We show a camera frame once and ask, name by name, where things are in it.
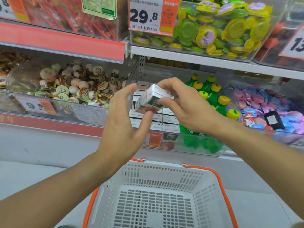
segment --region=supermarket floor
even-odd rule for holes
[[[64,168],[0,161],[0,200]],[[226,190],[240,228],[289,228],[302,220],[275,194]],[[90,196],[75,207],[56,227],[82,227]]]

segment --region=shopping basket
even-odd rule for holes
[[[212,169],[131,159],[91,197],[82,228],[237,228]]]

